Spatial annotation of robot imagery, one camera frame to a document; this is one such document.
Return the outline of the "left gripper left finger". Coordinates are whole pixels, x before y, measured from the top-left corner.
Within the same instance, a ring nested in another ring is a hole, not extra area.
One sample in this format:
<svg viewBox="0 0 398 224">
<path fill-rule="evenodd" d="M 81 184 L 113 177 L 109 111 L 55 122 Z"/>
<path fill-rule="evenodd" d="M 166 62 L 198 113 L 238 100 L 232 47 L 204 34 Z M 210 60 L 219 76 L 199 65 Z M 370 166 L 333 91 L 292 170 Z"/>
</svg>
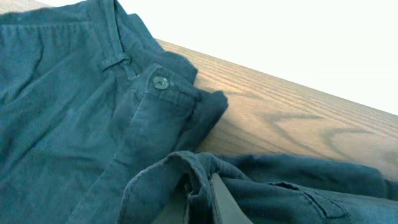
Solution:
<svg viewBox="0 0 398 224">
<path fill-rule="evenodd" d="M 189 224 L 190 206 L 186 196 L 176 195 L 151 224 Z"/>
</svg>

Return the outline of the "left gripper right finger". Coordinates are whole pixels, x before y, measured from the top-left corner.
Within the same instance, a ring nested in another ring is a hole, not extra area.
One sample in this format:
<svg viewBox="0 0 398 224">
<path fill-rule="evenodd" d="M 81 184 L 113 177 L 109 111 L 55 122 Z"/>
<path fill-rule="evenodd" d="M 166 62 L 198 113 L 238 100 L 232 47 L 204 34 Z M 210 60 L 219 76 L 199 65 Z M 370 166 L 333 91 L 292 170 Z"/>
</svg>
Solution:
<svg viewBox="0 0 398 224">
<path fill-rule="evenodd" d="M 252 224 L 225 186 L 221 177 L 214 173 L 210 180 L 213 195 L 213 219 L 216 224 Z"/>
</svg>

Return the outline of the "navy blue shorts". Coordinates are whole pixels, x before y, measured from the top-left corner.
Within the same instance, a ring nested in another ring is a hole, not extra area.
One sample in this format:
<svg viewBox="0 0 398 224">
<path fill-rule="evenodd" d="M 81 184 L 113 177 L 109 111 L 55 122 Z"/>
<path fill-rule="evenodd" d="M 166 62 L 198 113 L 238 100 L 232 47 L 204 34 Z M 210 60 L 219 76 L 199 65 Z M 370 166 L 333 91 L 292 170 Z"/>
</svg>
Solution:
<svg viewBox="0 0 398 224">
<path fill-rule="evenodd" d="M 174 152 L 127 184 L 118 223 L 152 223 L 186 196 L 189 223 L 214 223 L 217 173 L 252 223 L 396 223 L 397 183 L 377 169 L 288 154 Z"/>
</svg>

